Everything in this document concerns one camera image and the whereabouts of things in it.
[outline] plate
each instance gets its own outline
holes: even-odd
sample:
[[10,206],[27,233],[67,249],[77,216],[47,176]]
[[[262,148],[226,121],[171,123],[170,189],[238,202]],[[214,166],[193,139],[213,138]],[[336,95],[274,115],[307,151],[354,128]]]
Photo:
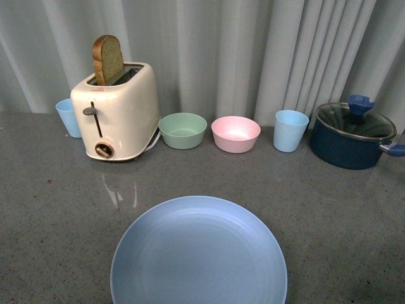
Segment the plate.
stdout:
[[141,215],[111,266],[114,304],[283,304],[287,267],[267,226],[245,208],[185,196]]

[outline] toast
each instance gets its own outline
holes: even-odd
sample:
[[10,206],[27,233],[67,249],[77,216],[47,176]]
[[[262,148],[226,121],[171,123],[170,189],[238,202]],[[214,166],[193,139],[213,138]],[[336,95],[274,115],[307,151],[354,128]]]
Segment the toast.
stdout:
[[122,72],[121,45],[115,36],[102,35],[94,42],[93,67],[98,86],[104,86],[114,75]]

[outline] toaster knob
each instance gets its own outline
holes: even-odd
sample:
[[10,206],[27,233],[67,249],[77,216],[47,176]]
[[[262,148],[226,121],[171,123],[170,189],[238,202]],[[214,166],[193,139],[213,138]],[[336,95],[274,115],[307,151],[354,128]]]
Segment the toaster knob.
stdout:
[[114,154],[114,149],[106,142],[99,142],[95,147],[96,153],[103,158],[110,158]]

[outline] blue cup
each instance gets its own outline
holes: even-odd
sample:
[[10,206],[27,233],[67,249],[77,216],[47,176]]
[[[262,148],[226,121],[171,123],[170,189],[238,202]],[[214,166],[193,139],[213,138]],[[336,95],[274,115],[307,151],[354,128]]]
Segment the blue cup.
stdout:
[[71,99],[64,99],[57,103],[56,110],[58,111],[69,135],[74,138],[82,138]]
[[281,110],[276,113],[273,145],[281,152],[294,152],[304,135],[309,118],[298,111]]

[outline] pink bowl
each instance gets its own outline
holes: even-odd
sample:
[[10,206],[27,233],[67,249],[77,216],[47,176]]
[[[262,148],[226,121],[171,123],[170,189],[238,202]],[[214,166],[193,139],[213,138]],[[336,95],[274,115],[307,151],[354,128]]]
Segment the pink bowl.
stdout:
[[218,148],[229,153],[243,153],[253,148],[260,134],[260,126],[241,116],[218,118],[211,125]]

